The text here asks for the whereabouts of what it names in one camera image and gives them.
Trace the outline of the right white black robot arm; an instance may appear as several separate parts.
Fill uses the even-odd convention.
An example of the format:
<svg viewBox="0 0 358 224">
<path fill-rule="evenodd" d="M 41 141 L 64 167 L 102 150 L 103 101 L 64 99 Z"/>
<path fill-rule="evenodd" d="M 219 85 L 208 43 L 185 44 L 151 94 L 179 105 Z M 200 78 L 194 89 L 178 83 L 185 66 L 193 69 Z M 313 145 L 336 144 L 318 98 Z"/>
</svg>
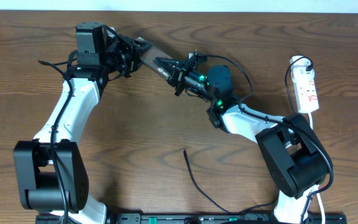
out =
<svg viewBox="0 0 358 224">
<path fill-rule="evenodd" d="M 194 53 L 186 60 L 155 57 L 152 63 L 176 95 L 185 91 L 211 104 L 207 114 L 215 128 L 257 143 L 279 189 L 276 220 L 305 223 L 313 196 L 332 186 L 331 158 L 303 115 L 271 116 L 250 109 L 234 94 L 228 66 L 213 66 L 206 74 L 198 71 L 207 59 Z"/>
</svg>

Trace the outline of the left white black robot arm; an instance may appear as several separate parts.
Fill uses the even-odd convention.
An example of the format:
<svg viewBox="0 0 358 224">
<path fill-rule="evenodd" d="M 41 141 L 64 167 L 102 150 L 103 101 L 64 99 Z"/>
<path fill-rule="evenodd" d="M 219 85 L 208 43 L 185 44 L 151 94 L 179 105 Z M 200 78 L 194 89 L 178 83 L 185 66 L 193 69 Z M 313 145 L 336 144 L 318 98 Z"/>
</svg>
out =
<svg viewBox="0 0 358 224">
<path fill-rule="evenodd" d="M 89 178 L 78 144 L 106 85 L 139 69 L 150 48 L 98 22 L 76 26 L 77 48 L 51 67 L 62 76 L 62 93 L 43 128 L 13 152 L 23 208 L 57 223 L 108 223 L 108 207 L 89 193 Z"/>
</svg>

